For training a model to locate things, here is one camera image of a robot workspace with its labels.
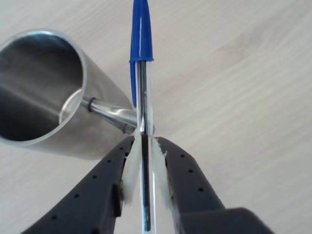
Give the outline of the grey gripper finger with white pad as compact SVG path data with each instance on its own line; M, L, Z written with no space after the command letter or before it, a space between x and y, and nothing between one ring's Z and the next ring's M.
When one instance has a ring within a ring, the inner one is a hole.
M173 142L157 137L165 157L177 234L270 234L246 208L226 208L196 160Z
M115 146L26 234L112 234L121 216L121 176L134 137Z

